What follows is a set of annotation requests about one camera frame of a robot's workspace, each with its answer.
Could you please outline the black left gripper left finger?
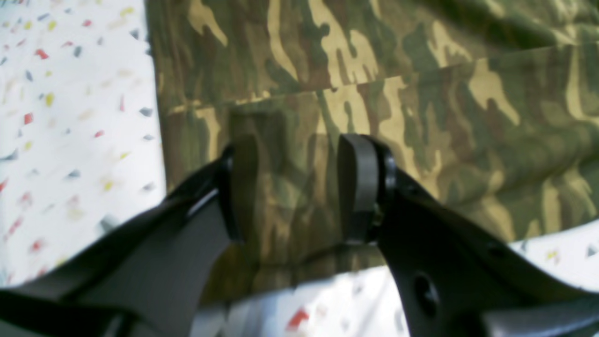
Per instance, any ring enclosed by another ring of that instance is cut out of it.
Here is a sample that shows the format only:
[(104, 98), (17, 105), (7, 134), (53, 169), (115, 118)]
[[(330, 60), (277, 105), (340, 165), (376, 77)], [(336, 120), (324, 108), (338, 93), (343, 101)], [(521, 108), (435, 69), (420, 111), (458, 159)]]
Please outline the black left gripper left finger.
[(68, 262), (1, 290), (4, 337), (186, 337), (212, 266), (245, 242), (257, 145), (225, 147), (156, 207)]

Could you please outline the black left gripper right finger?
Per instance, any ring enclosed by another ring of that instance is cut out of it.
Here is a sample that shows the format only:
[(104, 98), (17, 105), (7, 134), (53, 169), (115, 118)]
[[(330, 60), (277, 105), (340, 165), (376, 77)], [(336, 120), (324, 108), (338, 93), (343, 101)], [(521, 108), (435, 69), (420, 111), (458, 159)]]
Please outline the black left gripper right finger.
[(534, 266), (441, 205), (371, 136), (341, 134), (343, 239), (374, 245), (412, 337), (592, 337), (598, 294)]

